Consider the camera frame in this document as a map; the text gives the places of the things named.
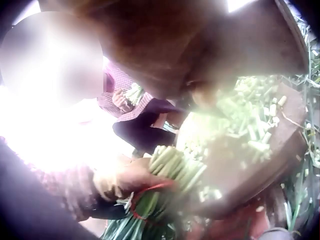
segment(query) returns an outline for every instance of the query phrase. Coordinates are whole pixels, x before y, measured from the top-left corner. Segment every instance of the red string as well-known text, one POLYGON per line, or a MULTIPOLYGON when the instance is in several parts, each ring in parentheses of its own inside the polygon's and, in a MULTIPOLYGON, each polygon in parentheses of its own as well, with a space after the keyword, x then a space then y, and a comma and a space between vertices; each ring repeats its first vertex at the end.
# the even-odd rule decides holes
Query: red string
POLYGON ((149 222, 147 221, 147 219, 143 218, 142 216, 140 216, 136 211, 135 211, 135 208, 136 208, 136 205, 137 205, 137 200, 139 199, 139 196, 141 194, 143 194, 144 192, 146 191, 149 191, 149 190, 154 190, 154 189, 161 189, 161 188, 167 188, 167 187, 172 187, 173 183, 172 182, 167 182, 167 183, 162 183, 162 184, 158 184, 158 185, 155 185, 153 187, 150 187, 150 188, 146 188, 146 189, 143 189, 142 191, 138 192, 137 194, 135 194, 131 200, 131 207, 130 207, 130 211, 133 213, 133 216, 135 218, 138 218, 138 219, 141 219, 141 220, 144 220, 145 222, 149 222))

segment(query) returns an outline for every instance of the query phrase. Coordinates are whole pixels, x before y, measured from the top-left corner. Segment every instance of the pink checkered shirt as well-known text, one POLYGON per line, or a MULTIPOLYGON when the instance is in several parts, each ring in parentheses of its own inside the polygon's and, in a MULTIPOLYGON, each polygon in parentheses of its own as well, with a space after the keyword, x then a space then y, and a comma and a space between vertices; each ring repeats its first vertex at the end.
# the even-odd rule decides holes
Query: pink checkered shirt
MULTIPOLYGON (((113 77, 115 81, 114 92, 119 89, 123 89, 124 91, 131 89, 133 79, 117 68, 114 64, 109 63, 105 67, 104 72, 109 73, 113 77)), ((153 97, 146 92, 144 93, 139 104, 131 112, 125 113, 113 104, 112 96, 113 93, 104 92, 100 97, 97 98, 97 100, 99 106, 103 110, 118 118, 117 122, 135 119, 144 110, 151 99, 153 99, 153 97)))

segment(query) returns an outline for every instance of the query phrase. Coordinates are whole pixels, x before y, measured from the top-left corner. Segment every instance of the green onion stalk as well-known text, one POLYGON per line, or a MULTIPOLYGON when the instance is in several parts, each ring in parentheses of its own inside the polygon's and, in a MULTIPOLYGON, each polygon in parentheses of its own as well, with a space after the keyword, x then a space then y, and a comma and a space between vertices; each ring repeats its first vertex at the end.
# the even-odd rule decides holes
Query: green onion stalk
POLYGON ((101 236, 103 240, 174 240, 177 239, 177 211, 173 203, 184 199, 199 182, 206 169, 202 162, 189 160, 174 147, 158 146, 149 164, 150 172, 175 180, 180 189, 175 193, 146 191, 138 196, 135 213, 125 219, 111 220, 101 236))

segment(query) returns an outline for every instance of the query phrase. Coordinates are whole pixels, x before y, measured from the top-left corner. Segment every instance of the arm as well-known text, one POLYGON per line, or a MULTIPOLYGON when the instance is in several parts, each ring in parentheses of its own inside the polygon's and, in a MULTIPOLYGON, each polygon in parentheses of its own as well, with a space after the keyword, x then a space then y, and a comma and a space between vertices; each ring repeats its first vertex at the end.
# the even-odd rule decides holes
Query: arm
POLYGON ((17 239, 97 239, 59 206, 0 140, 0 225, 17 239))

